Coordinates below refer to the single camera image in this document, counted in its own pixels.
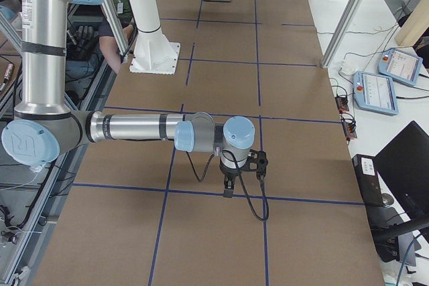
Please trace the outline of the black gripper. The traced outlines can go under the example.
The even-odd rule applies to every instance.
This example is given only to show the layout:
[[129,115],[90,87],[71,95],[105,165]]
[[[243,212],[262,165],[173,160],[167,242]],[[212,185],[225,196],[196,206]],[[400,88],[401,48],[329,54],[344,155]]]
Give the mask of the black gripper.
[[241,174],[241,171],[236,167],[231,169],[224,165],[222,162],[219,163],[221,172],[224,175],[224,198],[232,198],[235,189],[235,179]]

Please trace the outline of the white second robot arm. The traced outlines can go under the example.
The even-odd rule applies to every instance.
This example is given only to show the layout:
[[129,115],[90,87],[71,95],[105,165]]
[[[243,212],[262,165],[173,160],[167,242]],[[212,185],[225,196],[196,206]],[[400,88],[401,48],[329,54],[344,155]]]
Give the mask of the white second robot arm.
[[180,44],[170,42],[164,35],[156,0],[129,0],[129,4],[137,29],[130,71],[173,75]]

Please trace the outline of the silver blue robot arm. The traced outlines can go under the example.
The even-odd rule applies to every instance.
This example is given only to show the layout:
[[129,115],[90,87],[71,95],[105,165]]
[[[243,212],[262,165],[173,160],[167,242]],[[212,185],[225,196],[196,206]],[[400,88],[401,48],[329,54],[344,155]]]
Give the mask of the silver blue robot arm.
[[1,140],[14,160],[40,167],[79,145],[102,140],[173,141],[187,153],[220,157],[224,195],[251,170],[255,128],[245,117],[217,124],[206,113],[193,115],[104,115],[74,111],[64,102],[67,9],[70,3],[103,0],[22,0],[22,100]]

